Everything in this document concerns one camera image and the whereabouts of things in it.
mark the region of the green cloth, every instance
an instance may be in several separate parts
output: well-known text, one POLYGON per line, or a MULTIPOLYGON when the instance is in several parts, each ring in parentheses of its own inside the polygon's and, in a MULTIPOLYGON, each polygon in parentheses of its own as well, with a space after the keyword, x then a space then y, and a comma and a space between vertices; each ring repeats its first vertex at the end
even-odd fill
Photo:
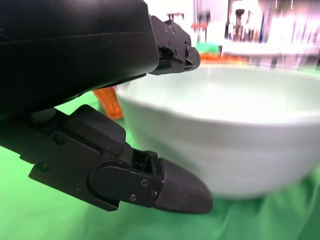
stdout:
POLYGON ((218 54, 219 45, 207 42, 197 42, 195 48, 200 53, 218 54))
MULTIPOLYGON (((58 108, 70 114, 91 92, 58 108)), ((135 142, 126 128, 127 142, 135 142)), ((2 240, 318 240, 320 168, 255 200, 215 199, 207 215, 184 215, 121 203, 107 212, 28 178, 32 165, 0 148, 2 240)))

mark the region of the bowl rim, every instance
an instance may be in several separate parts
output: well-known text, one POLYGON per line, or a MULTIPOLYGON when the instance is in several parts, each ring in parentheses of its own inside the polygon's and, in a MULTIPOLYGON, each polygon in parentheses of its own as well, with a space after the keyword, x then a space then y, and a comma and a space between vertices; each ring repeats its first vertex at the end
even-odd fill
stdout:
MULTIPOLYGON (((306 72, 296 72, 289 70, 270 70, 268 68, 256 68, 250 66, 241 66, 241 65, 220 65, 220 64, 201 64, 199 68, 220 68, 220 69, 244 69, 250 71, 263 71, 263 72, 273 72, 285 75, 292 76, 301 76, 304 78, 308 78, 314 81, 320 82, 320 76, 315 76, 306 72)), ((130 97, 125 96, 121 93, 120 89, 124 87, 124 85, 130 84, 130 82, 125 82, 120 85, 115 86, 115 93, 117 98, 121 98, 131 104, 137 105, 141 108, 150 109, 152 111, 157 111, 161 113, 165 113, 166 115, 173 116, 178 119, 198 122, 202 124, 220 124, 220 125, 229 125, 229 126, 251 126, 251 127, 302 127, 305 125, 320 125, 320 110, 316 111, 316 114, 313 115, 305 115, 300 117, 291 117, 283 120, 275 120, 275 121, 243 121, 243 120, 231 120, 231 119, 214 119, 214 118, 205 118, 205 117, 197 117, 196 115, 189 115, 183 112, 175 112, 175 111, 167 111, 165 107, 157 106, 149 102, 142 102, 139 100, 132 99, 130 97)))

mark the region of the orange plastic toy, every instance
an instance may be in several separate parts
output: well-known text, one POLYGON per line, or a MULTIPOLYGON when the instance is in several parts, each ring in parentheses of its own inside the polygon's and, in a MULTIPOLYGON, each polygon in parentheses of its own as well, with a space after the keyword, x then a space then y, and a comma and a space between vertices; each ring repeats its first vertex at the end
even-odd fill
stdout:
POLYGON ((96 89, 93 90, 93 93, 101 103, 108 118, 116 120, 124 117, 117 100, 115 87, 111 86, 96 89))
POLYGON ((247 65, 248 60, 242 57, 235 56, 221 56, 212 53, 201 53, 200 54, 202 64, 236 64, 236 65, 247 65))

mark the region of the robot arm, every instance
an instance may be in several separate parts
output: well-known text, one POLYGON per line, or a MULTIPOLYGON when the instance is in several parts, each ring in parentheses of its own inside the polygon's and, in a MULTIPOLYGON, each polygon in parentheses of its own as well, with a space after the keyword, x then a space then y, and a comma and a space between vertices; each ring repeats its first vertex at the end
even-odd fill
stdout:
POLYGON ((29 177, 107 211, 119 202, 208 213, 212 197, 183 168, 139 151, 125 130, 83 105, 54 106, 93 89, 200 64, 171 20, 142 0, 0 2, 0 145, 34 164, 29 177))

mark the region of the large white bowl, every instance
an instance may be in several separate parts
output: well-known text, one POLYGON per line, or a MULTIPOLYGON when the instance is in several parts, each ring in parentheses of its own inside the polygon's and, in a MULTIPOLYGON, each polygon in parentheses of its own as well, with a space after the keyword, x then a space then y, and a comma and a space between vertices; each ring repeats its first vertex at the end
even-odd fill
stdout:
POLYGON ((116 89, 142 150, 200 177, 214 195, 251 198, 320 160, 320 81, 236 67, 148 75, 116 89))

